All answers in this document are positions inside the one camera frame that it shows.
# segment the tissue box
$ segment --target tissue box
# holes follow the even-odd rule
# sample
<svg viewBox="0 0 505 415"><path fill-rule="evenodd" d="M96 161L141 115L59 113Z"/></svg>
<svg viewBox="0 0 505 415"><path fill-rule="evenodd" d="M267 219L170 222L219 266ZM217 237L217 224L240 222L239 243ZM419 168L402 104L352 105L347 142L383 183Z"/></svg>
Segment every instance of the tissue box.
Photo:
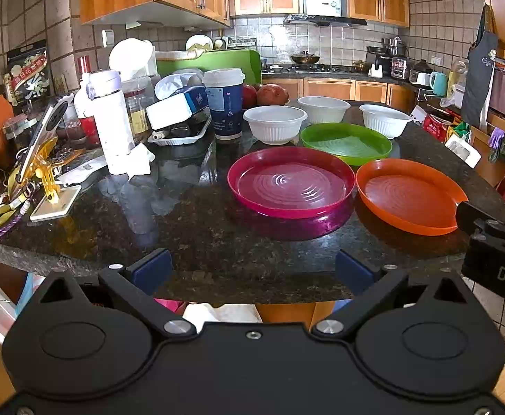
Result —
<svg viewBox="0 0 505 415"><path fill-rule="evenodd" d="M194 85L178 90L173 95L146 108L146 116L154 130L187 120L208 106L206 89Z"/></svg>

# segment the gas stove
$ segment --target gas stove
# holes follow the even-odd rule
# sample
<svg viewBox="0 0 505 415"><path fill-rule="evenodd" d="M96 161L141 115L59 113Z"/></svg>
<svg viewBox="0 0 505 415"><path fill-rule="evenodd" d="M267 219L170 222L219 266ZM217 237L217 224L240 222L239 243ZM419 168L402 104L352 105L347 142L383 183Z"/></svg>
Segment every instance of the gas stove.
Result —
<svg viewBox="0 0 505 415"><path fill-rule="evenodd" d="M329 65L329 64L276 64L270 66L264 74L278 73L352 73L354 67L345 65Z"/></svg>

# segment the pink plate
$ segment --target pink plate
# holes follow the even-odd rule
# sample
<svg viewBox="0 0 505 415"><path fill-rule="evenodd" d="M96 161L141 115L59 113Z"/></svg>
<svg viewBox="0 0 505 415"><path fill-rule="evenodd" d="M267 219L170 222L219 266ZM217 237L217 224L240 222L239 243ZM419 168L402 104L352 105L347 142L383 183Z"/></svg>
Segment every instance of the pink plate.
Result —
<svg viewBox="0 0 505 415"><path fill-rule="evenodd" d="M328 213L352 193L353 170L339 158L301 147L249 153L227 173L229 188L248 208L280 219Z"/></svg>

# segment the black food package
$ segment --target black food package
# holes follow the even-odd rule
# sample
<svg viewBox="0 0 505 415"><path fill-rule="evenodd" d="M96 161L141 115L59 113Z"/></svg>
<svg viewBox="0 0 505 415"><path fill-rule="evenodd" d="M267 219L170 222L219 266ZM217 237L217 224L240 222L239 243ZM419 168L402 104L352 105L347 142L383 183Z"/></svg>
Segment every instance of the black food package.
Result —
<svg viewBox="0 0 505 415"><path fill-rule="evenodd" d="M19 105L49 97L51 78L46 40L11 49L7 53L7 71Z"/></svg>

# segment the white plastic bowl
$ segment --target white plastic bowl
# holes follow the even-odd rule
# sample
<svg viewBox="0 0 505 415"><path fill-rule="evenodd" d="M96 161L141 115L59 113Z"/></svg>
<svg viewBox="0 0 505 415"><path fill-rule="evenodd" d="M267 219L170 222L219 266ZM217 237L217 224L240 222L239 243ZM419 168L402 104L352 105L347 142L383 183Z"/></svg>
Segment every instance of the white plastic bowl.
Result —
<svg viewBox="0 0 505 415"><path fill-rule="evenodd" d="M308 121L317 123L339 123L343 120L350 104L342 99L328 96L303 96L298 104L308 114Z"/></svg>
<svg viewBox="0 0 505 415"><path fill-rule="evenodd" d="M364 125L383 134L387 139L394 139L401 135L406 124L412 121L412 117L400 110L377 104L363 104L360 110L364 116Z"/></svg>
<svg viewBox="0 0 505 415"><path fill-rule="evenodd" d="M306 112L291 106L259 106L245 111L252 134L267 145L284 145L298 135Z"/></svg>

